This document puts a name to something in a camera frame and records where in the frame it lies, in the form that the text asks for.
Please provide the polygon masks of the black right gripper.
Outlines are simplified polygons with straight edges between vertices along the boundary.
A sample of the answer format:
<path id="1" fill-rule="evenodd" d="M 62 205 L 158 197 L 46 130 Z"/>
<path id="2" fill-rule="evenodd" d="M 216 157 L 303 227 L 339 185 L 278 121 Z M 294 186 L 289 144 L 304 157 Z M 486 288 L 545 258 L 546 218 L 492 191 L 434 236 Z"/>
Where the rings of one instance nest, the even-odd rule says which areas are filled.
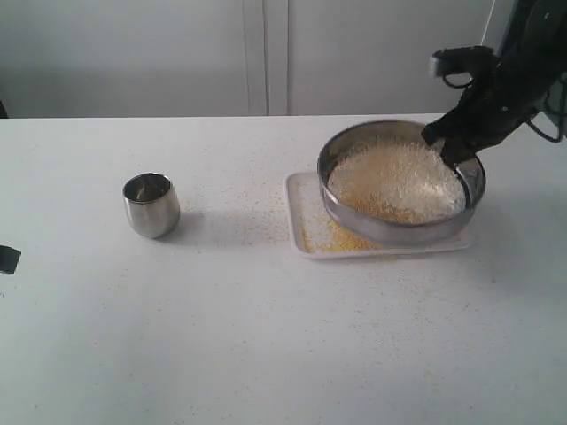
<path id="1" fill-rule="evenodd" d="M 424 126 L 428 146 L 443 141 L 440 156 L 450 168 L 501 143 L 527 120 L 533 105 L 566 72 L 566 50 L 516 45 L 501 58 L 491 51 L 460 61 L 472 78 L 453 115 Z"/>

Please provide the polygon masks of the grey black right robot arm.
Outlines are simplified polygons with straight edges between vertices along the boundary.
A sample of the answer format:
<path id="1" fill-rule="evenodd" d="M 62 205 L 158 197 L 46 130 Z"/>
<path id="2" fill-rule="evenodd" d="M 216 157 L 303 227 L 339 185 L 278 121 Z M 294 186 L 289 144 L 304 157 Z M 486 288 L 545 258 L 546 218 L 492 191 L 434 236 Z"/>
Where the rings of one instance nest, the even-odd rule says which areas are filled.
<path id="1" fill-rule="evenodd" d="M 428 145 L 443 144 L 443 161 L 456 166 L 529 123 L 536 104 L 566 73 L 566 3 L 536 2 L 523 34 L 501 55 L 486 46 L 436 51 L 431 73 L 470 77 L 457 106 L 422 131 Z"/>

